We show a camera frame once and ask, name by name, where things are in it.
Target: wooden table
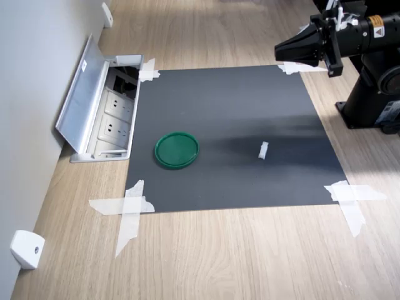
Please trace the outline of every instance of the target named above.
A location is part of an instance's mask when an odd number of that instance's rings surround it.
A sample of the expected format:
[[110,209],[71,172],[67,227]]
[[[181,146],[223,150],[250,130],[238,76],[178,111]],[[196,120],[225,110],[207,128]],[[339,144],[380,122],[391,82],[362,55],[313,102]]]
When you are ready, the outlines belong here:
[[[157,69],[276,64],[273,46],[316,13],[311,0],[114,0],[104,54],[143,53]],[[124,194],[127,161],[69,163],[65,147],[35,232],[39,268],[13,299],[399,299],[400,138],[350,131],[334,107],[358,76],[302,78],[350,184],[389,200],[360,204],[350,233],[337,205],[150,214],[115,259],[120,216],[88,199]]]

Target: white plastic bracket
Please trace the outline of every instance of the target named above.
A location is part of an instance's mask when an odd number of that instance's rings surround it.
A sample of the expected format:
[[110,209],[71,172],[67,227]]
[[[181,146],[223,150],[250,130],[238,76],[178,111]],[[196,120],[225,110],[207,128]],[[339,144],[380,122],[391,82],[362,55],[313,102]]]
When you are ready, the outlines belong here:
[[44,247],[44,238],[40,235],[17,230],[12,238],[10,250],[23,269],[36,269]]

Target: white wall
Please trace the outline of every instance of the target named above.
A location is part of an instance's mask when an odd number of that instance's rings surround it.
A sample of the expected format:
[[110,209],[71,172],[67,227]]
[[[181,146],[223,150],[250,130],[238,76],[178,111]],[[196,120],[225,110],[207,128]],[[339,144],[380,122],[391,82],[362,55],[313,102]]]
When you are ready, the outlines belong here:
[[1,1],[0,299],[19,272],[13,234],[33,230],[56,167],[63,141],[54,124],[87,37],[100,37],[102,2]]

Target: power socket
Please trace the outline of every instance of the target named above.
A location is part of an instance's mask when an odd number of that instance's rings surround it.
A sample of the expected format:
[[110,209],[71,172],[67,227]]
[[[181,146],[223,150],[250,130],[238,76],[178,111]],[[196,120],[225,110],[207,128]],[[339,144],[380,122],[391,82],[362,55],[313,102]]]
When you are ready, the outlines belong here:
[[104,112],[110,116],[130,123],[133,115],[133,102],[109,91]]
[[98,138],[124,149],[128,148],[129,124],[105,114],[102,117]]

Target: green plastic lid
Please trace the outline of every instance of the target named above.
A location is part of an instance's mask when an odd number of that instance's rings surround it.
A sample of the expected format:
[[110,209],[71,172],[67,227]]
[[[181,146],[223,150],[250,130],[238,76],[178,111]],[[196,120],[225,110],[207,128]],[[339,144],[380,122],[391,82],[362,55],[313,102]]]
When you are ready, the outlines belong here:
[[191,134],[172,132],[157,142],[154,154],[165,168],[181,169],[196,159],[199,154],[199,143]]

